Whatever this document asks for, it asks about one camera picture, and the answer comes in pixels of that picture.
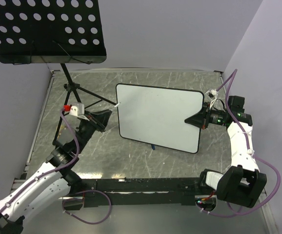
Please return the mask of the white whiteboard black frame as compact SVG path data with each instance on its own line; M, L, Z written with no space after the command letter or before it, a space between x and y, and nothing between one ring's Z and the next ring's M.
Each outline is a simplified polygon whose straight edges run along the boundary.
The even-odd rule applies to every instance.
M201 130L185 120L202 109L201 91L119 83L116 95L122 138L198 152Z

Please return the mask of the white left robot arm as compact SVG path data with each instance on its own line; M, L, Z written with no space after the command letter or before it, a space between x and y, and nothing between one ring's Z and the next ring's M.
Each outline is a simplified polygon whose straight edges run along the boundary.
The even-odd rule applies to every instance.
M72 171L79 154L96 132L103 132L112 112L84 113L79 126L68 123L60 130L55 148L37 171L0 200L0 234L20 234L24 227L58 198L81 191L81 178Z

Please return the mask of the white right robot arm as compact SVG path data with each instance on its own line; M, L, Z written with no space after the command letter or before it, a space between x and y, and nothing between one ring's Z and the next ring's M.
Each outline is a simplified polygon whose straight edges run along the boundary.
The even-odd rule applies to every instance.
M224 173L205 169L200 174L198 189L203 194L215 191L219 200L253 208L266 183L253 157L251 132L253 121L244 112L245 99L229 96L224 110L212 109L209 102L201 110L185 119L186 124L206 129L209 124L226 127L231 146L231 166Z

